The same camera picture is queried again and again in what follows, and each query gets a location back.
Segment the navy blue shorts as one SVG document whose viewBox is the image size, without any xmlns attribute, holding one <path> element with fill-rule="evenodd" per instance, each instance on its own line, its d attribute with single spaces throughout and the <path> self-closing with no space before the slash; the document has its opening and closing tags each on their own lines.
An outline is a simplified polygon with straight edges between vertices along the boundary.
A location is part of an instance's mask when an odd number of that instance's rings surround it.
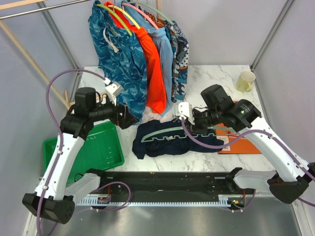
<svg viewBox="0 0 315 236">
<path fill-rule="evenodd" d="M 185 139 L 174 139 L 170 141 L 153 141 L 148 143 L 141 143 L 143 136 L 166 128 L 182 126 L 179 120 L 173 119 L 167 122 L 160 122 L 159 120 L 151 120 L 147 123 L 141 124 L 137 128 L 137 133 L 132 144 L 132 152 L 137 159 L 144 159 L 145 155 L 149 157 L 158 157 L 161 155 L 182 155 L 189 151 L 201 153 L 214 153 L 222 149 L 211 149 L 203 147 L 189 137 Z"/>
</svg>

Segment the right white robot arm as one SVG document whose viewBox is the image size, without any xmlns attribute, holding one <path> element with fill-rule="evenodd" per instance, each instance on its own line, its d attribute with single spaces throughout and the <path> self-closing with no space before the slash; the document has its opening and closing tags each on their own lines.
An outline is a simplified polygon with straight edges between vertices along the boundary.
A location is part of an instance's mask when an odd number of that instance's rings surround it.
<svg viewBox="0 0 315 236">
<path fill-rule="evenodd" d="M 223 149 L 241 138 L 249 140 L 274 167 L 270 172 L 233 169 L 225 181 L 230 193 L 241 189 L 270 191 L 279 201 L 291 204 L 299 200 L 315 179 L 315 165 L 294 153 L 272 130 L 257 107 L 250 101 L 237 102 L 227 95 L 221 85 L 212 85 L 201 92 L 206 103 L 204 111 L 198 111 L 188 103 L 178 105 L 177 115 L 185 134 L 196 144 L 209 149 Z M 238 133 L 233 141 L 214 146 L 197 140 L 192 132 L 204 134 L 214 125 L 223 124 Z"/>
</svg>

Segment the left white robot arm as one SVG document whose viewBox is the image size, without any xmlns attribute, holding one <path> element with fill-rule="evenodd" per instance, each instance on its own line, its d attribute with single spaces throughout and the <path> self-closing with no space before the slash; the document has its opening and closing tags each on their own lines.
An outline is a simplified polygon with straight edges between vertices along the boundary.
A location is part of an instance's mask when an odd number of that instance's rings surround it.
<svg viewBox="0 0 315 236">
<path fill-rule="evenodd" d="M 45 174 L 33 193 L 23 196 L 22 204 L 39 218 L 66 224 L 72 217 L 75 206 L 88 194 L 95 191 L 104 193 L 108 181 L 101 177 L 100 170 L 89 170 L 74 184 L 67 186 L 67 179 L 74 160 L 94 123 L 110 120 L 121 129 L 138 122 L 126 104 L 117 102 L 123 88 L 114 82 L 106 86 L 106 102 L 96 102 L 96 90 L 79 88 L 75 94 L 75 104 L 58 124 L 60 134 Z"/>
</svg>

